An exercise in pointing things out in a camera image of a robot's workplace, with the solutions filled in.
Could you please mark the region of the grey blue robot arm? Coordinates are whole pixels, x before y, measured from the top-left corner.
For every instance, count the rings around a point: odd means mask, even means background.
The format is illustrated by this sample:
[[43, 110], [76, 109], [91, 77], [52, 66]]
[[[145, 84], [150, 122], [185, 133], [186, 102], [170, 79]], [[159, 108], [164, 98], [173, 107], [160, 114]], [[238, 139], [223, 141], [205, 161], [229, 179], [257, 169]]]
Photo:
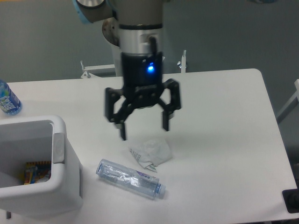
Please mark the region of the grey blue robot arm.
[[179, 82], [163, 81], [162, 0], [75, 0], [83, 23], [115, 19], [120, 47], [123, 87], [106, 88], [105, 117], [126, 140], [125, 121], [135, 109], [160, 105], [162, 127], [169, 130], [175, 110], [181, 108]]

